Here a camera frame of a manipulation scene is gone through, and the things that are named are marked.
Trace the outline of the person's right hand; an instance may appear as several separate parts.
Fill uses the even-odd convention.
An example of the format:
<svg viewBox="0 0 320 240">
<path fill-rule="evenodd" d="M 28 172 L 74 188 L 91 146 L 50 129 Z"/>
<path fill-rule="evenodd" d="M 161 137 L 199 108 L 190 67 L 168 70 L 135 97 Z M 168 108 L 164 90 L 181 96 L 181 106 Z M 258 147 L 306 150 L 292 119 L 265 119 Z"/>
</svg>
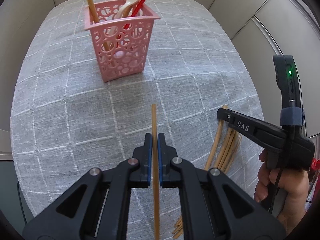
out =
<svg viewBox="0 0 320 240">
<path fill-rule="evenodd" d="M 254 200 L 261 202 L 268 195 L 268 184 L 276 182 L 278 169 L 269 170 L 267 168 L 267 150 L 263 150 L 259 155 L 259 160 L 263 162 L 258 172 L 258 183 L 255 187 Z M 287 192 L 284 207 L 277 219 L 284 226 L 287 233 L 299 224 L 304 217 L 305 202 L 309 191 L 309 178 L 306 170 L 284 170 L 278 184 L 279 188 Z"/>
</svg>

